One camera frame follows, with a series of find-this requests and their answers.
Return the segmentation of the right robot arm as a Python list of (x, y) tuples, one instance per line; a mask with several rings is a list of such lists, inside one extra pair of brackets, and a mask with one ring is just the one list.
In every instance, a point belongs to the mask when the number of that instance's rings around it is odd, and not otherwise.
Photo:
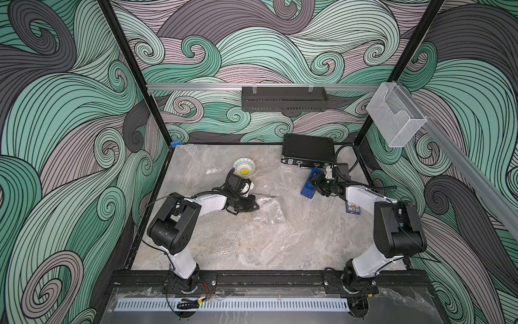
[(357, 207), (373, 217), (373, 243), (361, 255), (349, 260), (341, 281), (348, 290), (373, 286), (372, 280), (389, 264), (425, 252), (427, 241), (412, 202), (398, 201), (381, 193), (383, 187), (366, 186), (341, 175), (329, 166), (308, 178), (324, 197), (339, 197), (346, 207)]

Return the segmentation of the yellow patterned ceramic bowl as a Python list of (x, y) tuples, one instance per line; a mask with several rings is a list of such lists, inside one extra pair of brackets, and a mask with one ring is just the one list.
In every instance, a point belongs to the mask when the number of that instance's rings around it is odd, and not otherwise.
[(235, 175), (249, 178), (256, 170), (256, 164), (252, 159), (242, 157), (233, 163), (233, 169)]

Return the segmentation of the clear bubble wrap sheet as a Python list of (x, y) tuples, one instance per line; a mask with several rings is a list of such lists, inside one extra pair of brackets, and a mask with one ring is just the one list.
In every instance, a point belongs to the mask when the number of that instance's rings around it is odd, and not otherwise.
[(254, 212), (212, 212), (199, 218), (189, 248), (203, 269), (316, 270), (341, 268), (357, 247), (347, 237), (335, 198), (281, 201), (285, 222), (266, 224)]

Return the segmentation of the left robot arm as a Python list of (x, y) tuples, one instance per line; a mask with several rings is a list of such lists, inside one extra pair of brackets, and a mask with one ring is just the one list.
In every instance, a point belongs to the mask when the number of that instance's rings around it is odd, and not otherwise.
[(199, 278), (199, 265), (188, 248), (198, 218), (215, 211), (239, 215), (259, 210), (256, 197), (250, 193), (253, 188), (251, 180), (231, 170), (219, 187), (191, 197), (179, 193), (166, 196), (147, 227), (147, 235), (168, 258), (176, 280), (187, 289), (193, 290)]

